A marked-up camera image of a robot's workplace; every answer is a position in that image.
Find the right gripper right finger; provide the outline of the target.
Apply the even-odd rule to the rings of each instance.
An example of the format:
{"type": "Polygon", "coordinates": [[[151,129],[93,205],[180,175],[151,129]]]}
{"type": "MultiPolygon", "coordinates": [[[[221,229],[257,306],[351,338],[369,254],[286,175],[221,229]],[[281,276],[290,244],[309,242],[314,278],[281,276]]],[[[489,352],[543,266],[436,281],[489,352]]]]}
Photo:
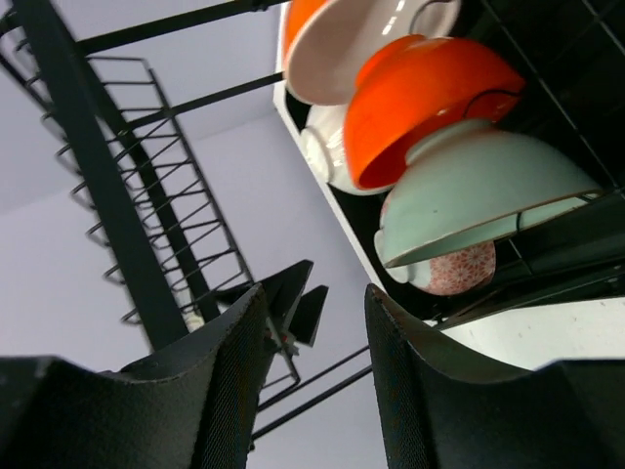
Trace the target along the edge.
{"type": "Polygon", "coordinates": [[[389,467],[623,466],[623,361],[527,370],[455,341],[375,285],[364,310],[389,467]]]}

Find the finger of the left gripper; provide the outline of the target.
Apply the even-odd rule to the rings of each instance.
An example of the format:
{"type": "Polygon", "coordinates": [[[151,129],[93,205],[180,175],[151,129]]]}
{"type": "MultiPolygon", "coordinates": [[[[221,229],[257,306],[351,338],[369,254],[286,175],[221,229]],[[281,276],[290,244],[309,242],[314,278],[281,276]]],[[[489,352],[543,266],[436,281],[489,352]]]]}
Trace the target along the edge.
{"type": "Polygon", "coordinates": [[[301,297],[287,328],[296,342],[313,346],[328,291],[327,285],[319,285],[301,297]]]}
{"type": "MultiPolygon", "coordinates": [[[[312,269],[313,261],[301,260],[256,282],[265,291],[269,318],[282,341],[286,341],[287,322],[292,319],[312,269]]],[[[229,307],[256,283],[249,280],[229,288],[217,289],[214,292],[214,298],[218,303],[229,307]]]]}

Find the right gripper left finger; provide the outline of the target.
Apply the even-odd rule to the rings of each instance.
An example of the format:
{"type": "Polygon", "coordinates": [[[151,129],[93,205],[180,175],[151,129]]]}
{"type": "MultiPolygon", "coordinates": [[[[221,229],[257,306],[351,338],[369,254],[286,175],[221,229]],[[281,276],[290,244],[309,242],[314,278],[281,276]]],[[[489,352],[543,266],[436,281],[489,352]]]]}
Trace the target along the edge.
{"type": "Polygon", "coordinates": [[[5,468],[242,468],[264,381],[255,285],[218,318],[117,372],[1,361],[5,468]]]}

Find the light green bowl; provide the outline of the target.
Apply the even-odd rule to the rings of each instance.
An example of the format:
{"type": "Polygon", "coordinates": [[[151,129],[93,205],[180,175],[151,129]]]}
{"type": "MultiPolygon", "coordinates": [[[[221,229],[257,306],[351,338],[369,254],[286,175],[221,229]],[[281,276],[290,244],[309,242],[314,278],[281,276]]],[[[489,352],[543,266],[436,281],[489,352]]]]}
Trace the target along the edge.
{"type": "Polygon", "coordinates": [[[482,119],[436,131],[405,163],[381,216],[387,269],[515,235],[603,192],[560,150],[482,119]]]}

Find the orange white bowl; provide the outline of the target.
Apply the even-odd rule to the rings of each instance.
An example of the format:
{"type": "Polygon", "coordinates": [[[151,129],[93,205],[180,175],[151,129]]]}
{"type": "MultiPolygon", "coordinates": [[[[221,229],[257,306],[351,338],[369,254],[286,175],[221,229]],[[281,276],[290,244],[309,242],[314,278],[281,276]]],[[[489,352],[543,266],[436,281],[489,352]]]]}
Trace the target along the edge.
{"type": "Polygon", "coordinates": [[[376,52],[403,36],[446,36],[461,1],[291,1],[283,24],[286,88],[308,105],[337,106],[354,94],[356,77],[376,52]]]}

